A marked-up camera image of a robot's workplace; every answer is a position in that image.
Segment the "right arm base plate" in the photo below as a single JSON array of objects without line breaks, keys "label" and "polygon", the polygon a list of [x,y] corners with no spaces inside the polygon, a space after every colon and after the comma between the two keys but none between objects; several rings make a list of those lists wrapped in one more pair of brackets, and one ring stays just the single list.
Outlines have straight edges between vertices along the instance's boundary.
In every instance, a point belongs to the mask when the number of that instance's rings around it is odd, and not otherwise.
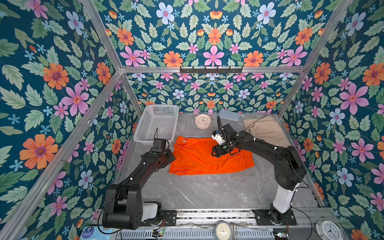
[{"label": "right arm base plate", "polygon": [[258,226],[296,226],[297,221],[294,212],[290,208],[286,213],[281,214],[277,210],[262,209],[252,210],[255,214]]}]

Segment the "orange shorts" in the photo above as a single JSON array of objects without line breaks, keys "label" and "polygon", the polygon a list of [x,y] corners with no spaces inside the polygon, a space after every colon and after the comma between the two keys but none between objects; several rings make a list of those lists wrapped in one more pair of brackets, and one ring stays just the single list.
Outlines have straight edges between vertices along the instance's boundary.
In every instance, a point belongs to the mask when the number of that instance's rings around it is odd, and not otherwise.
[{"label": "orange shorts", "polygon": [[179,136],[174,144],[176,160],[171,163],[169,173],[178,176],[231,174],[255,166],[249,151],[235,151],[234,155],[212,156],[217,142],[210,138],[185,138]]}]

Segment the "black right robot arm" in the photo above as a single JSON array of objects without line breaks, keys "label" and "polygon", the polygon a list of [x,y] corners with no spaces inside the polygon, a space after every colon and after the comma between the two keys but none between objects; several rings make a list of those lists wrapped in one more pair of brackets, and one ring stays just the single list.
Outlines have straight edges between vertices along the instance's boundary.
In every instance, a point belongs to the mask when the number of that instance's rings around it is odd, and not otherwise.
[{"label": "black right robot arm", "polygon": [[212,138],[217,144],[212,148],[212,156],[219,158],[231,155],[233,150],[238,149],[249,151],[269,161],[274,166],[278,189],[265,218],[274,225],[286,223],[292,213],[295,192],[307,174],[296,148],[278,147],[248,132],[236,132],[231,125],[223,125],[220,118],[217,120],[219,129],[212,133]]}]

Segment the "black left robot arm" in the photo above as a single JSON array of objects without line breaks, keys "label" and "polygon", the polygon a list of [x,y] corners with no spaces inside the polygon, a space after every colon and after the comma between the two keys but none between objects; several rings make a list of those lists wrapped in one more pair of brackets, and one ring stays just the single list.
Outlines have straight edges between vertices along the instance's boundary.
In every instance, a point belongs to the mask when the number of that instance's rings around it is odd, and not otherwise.
[{"label": "black left robot arm", "polygon": [[141,161],[134,171],[118,184],[109,186],[105,205],[98,221],[104,228],[136,230],[149,220],[155,223],[163,220],[160,202],[143,202],[142,189],[151,175],[170,165],[175,156],[170,143],[155,138],[150,151],[141,155]]}]

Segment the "beige drawstring shorts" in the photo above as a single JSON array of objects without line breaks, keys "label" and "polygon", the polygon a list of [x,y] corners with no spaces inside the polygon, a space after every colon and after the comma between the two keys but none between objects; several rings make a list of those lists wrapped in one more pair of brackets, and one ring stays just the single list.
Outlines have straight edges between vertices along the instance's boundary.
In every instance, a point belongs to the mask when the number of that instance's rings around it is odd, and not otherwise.
[{"label": "beige drawstring shorts", "polygon": [[291,146],[291,142],[285,135],[283,129],[272,116],[243,120],[243,123],[246,132],[257,139],[264,140],[278,147],[287,148]]}]

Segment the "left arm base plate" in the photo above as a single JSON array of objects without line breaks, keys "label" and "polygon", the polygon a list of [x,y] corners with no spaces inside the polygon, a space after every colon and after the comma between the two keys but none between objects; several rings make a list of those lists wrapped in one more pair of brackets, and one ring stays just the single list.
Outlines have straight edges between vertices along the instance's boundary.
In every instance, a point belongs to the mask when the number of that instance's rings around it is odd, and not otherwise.
[{"label": "left arm base plate", "polygon": [[177,221],[176,210],[163,210],[162,214],[159,217],[155,217],[154,219],[145,220],[141,222],[141,227],[174,227],[176,226]]}]

